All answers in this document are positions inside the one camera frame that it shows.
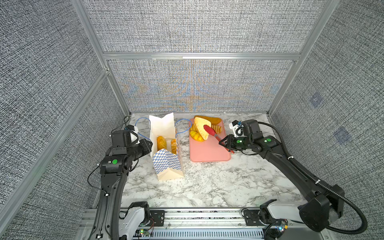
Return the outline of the oval golden bread bun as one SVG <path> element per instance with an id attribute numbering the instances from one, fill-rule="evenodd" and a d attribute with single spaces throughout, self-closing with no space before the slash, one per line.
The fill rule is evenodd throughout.
<path id="1" fill-rule="evenodd" d="M 157 137 L 157 149 L 158 151 L 167 148 L 167 141 L 163 136 Z"/>

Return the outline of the square glazed pastry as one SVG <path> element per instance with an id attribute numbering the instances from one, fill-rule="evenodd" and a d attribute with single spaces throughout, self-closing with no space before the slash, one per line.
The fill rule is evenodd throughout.
<path id="1" fill-rule="evenodd" d="M 171 150 L 172 150 L 172 153 L 174 154 L 174 155 L 176 155 L 177 154 L 177 150 L 178 149 L 178 146 L 177 146 L 177 140 L 176 139 L 172 139 L 171 140 Z"/>

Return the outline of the checkered paper bag blue handles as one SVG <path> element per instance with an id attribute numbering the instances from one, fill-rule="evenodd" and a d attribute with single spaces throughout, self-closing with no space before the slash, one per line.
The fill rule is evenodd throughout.
<path id="1" fill-rule="evenodd" d="M 190 130 L 192 121 L 187 119 L 180 119 L 176 121 L 174 113 L 170 113 L 163 117 L 155 117 L 152 115 L 148 117 L 138 117 L 137 120 L 134 121 L 134 126 L 136 126 L 139 130 L 139 124 L 143 121 L 147 121 L 149 135 L 145 136 L 144 134 L 139 133 L 139 136 L 153 143 L 150 157 L 152 159 L 158 180 L 170 181 L 184 178 L 181 135 Z M 158 136 L 163 136 L 166 139 L 166 149 L 158 151 Z M 176 155 L 174 155 L 171 150 L 172 139 L 177 140 L 178 151 Z"/>

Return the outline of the red kitchen tongs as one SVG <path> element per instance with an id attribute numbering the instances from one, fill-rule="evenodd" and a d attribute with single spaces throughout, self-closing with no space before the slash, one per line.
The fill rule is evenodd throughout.
<path id="1" fill-rule="evenodd" d="M 204 130 L 211 136 L 215 137 L 219 142 L 222 140 L 219 135 L 216 133 L 216 131 L 209 127 L 208 125 L 204 125 Z"/>

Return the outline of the triangular tan bread slice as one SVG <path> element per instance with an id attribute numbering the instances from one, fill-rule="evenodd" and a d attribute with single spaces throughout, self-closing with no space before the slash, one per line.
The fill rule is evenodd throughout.
<path id="1" fill-rule="evenodd" d="M 211 127 L 212 123 L 209 120 L 200 118 L 200 117 L 195 117 L 194 118 L 194 126 L 197 130 L 197 132 L 200 134 L 200 136 L 203 138 L 203 140 L 207 140 L 209 137 L 209 133 L 204 129 L 204 126 Z"/>

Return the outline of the ridged golden bread roll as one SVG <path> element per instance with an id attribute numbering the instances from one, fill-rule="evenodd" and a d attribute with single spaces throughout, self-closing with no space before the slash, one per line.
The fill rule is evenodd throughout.
<path id="1" fill-rule="evenodd" d="M 219 125 L 212 125 L 211 128 L 215 131 L 216 134 L 220 134 L 223 131 L 223 128 Z"/>

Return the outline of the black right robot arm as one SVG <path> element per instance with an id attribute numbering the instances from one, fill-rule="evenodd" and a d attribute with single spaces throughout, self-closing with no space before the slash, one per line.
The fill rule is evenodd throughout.
<path id="1" fill-rule="evenodd" d="M 305 199 L 302 204 L 288 204 L 276 199 L 260 206 L 259 219 L 264 224 L 278 220 L 291 220 L 305 224 L 315 232 L 331 229 L 332 223 L 343 216 L 346 204 L 345 192 L 338 185 L 331 186 L 320 180 L 292 155 L 282 140 L 264 135 L 261 122 L 247 120 L 238 123 L 240 135 L 233 133 L 219 141 L 229 152 L 252 151 L 277 167 L 299 190 Z"/>

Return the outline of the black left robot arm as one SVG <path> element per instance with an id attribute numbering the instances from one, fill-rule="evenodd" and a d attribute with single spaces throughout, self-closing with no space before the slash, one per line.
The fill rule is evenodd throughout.
<path id="1" fill-rule="evenodd" d="M 139 139 L 137 127 L 129 125 L 111 133 L 112 146 L 97 166 L 101 185 L 95 221 L 90 240 L 130 240 L 140 224 L 150 220 L 147 202 L 133 203 L 122 217 L 121 201 L 129 173 L 141 157 L 148 155 L 153 143 Z"/>

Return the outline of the long oval bread loaf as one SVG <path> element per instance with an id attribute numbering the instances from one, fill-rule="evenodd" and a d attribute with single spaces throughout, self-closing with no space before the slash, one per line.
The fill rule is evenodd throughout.
<path id="1" fill-rule="evenodd" d="M 212 125 L 218 125 L 222 119 L 220 118 L 215 118 L 215 117 L 208 117 L 208 116 L 195 116 L 195 118 L 198 117 L 198 118 L 202 118 L 202 119 L 205 119 L 205 120 L 208 120 L 211 122 Z"/>

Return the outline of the pink plastic tray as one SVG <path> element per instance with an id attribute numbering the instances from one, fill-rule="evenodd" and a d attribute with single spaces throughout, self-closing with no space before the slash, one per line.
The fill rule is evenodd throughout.
<path id="1" fill-rule="evenodd" d="M 199 142 L 189 136 L 190 159 L 192 162 L 225 162 L 231 159 L 231 153 L 219 145 L 219 140 L 209 136 L 206 141 Z"/>

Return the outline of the small ridged yellow bun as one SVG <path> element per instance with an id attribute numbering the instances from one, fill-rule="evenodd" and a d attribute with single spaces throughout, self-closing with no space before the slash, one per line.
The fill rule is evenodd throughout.
<path id="1" fill-rule="evenodd" d="M 190 137 L 198 142 L 204 142 L 204 138 L 197 131 L 190 131 Z"/>

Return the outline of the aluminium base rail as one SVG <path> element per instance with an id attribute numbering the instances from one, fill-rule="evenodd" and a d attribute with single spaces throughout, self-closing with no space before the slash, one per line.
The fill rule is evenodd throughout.
<path id="1" fill-rule="evenodd" d="M 153 208 L 151 211 L 165 211 L 164 225 L 138 227 L 132 240 L 264 240 L 268 225 L 259 221 L 256 226 L 247 226 L 241 209 Z M 75 240 L 89 238 L 95 216 L 96 209 L 85 211 Z M 278 240 L 337 240 L 327 229 L 317 233 L 295 221 L 288 221 L 288 227 L 283 228 L 276 222 L 267 233 L 283 233 Z"/>

